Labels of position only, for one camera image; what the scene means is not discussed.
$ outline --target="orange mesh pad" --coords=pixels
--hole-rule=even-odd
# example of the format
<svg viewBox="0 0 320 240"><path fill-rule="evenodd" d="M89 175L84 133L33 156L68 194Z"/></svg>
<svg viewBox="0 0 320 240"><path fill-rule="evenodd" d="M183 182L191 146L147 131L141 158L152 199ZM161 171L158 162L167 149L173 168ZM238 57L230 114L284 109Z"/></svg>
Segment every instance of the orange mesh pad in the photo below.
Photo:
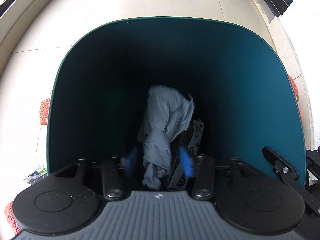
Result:
<svg viewBox="0 0 320 240"><path fill-rule="evenodd" d="M5 206L4 216L7 219L8 223L10 224L10 227L13 229L14 234L17 235L18 233L20 233L20 228L18 227L18 224L13 216L12 201Z"/></svg>
<svg viewBox="0 0 320 240"><path fill-rule="evenodd" d="M40 104L40 124L45 125L48 124L48 113L49 113L50 99L42 100Z"/></svg>
<svg viewBox="0 0 320 240"><path fill-rule="evenodd" d="M298 91L297 85L295 84L294 79L290 75L288 75L288 76L289 76L290 84L292 86L292 90L293 90L294 95L296 97L296 100L298 102L299 101L299 91ZM302 120L302 112L301 112L300 107L298 107L298 109L299 109L300 118Z"/></svg>

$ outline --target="black lever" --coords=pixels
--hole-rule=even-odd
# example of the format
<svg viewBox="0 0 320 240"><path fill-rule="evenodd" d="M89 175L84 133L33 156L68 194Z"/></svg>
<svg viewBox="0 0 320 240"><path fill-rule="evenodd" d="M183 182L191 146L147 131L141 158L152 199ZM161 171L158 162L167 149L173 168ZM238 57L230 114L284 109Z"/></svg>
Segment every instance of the black lever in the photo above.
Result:
<svg viewBox="0 0 320 240"><path fill-rule="evenodd" d="M295 179L297 179L299 177L299 173L297 173L295 166L292 163L290 163L287 159L282 157L279 153L277 153L271 147L269 147L269 146L264 147L262 149L262 154L263 154L264 158L274 166L273 172L275 174L280 175L282 168L287 167L290 170L292 176L295 177Z"/></svg>
<svg viewBox="0 0 320 240"><path fill-rule="evenodd" d="M213 197L215 160L208 155L199 155L201 160L195 185L192 189L192 197L198 200L209 200Z"/></svg>
<svg viewBox="0 0 320 240"><path fill-rule="evenodd" d="M320 216L320 202L305 188L301 187L298 182L290 177L290 172L287 171L285 168L282 170L280 179L281 181L286 184L287 186L293 188L296 192L300 194L303 198L307 207L313 212L313 214Z"/></svg>
<svg viewBox="0 0 320 240"><path fill-rule="evenodd" d="M124 188L121 184L116 162L113 158L102 162L102 186L103 196L109 201L121 200L125 196Z"/></svg>

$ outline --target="teal bin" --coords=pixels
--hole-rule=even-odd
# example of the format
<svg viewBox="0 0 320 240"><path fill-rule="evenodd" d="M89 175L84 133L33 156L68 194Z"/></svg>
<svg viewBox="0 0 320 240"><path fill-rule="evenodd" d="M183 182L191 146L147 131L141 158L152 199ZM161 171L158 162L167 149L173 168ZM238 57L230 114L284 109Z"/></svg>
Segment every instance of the teal bin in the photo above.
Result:
<svg viewBox="0 0 320 240"><path fill-rule="evenodd" d="M275 178L262 155L270 146L296 166L304 186L299 111L276 53L244 27L180 17L108 23L70 49L52 93L49 173L80 158L128 154L157 84L193 97L203 154L239 158Z"/></svg>

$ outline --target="metal bolt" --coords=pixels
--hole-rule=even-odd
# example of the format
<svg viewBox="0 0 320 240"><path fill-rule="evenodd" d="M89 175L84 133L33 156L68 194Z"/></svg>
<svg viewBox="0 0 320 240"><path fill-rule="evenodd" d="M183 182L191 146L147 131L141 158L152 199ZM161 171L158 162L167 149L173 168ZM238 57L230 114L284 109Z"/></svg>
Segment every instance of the metal bolt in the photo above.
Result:
<svg viewBox="0 0 320 240"><path fill-rule="evenodd" d="M283 173L287 173L289 171L289 169L287 168L287 167L284 167L283 169L282 169L282 172Z"/></svg>
<svg viewBox="0 0 320 240"><path fill-rule="evenodd" d="M122 195L122 191L119 190L119 189L110 189L110 190L108 190L108 192L107 192L107 196L108 196L108 197L112 197L112 198L114 198L114 197L120 197L121 195Z"/></svg>
<svg viewBox="0 0 320 240"><path fill-rule="evenodd" d="M201 189L197 189L195 191L195 195L196 197L207 197L211 194L210 190L205 189L205 188L201 188Z"/></svg>

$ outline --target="round black pad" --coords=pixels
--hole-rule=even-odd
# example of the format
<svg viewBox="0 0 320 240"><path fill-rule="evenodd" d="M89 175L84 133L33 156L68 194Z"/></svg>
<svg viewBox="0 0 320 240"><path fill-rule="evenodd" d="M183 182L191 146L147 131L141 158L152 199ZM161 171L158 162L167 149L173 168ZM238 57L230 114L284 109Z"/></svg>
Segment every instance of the round black pad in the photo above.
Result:
<svg viewBox="0 0 320 240"><path fill-rule="evenodd" d="M72 203L72 197L62 191L48 191L40 194L35 201L38 209L45 212L59 212L68 208Z"/></svg>
<svg viewBox="0 0 320 240"><path fill-rule="evenodd" d="M272 235L293 229L304 213L303 198L266 176L242 178L217 196L217 208L234 226Z"/></svg>
<svg viewBox="0 0 320 240"><path fill-rule="evenodd" d="M68 233L89 223L98 212L98 196L81 178L57 177L57 173L15 198L12 211L22 229L42 235Z"/></svg>

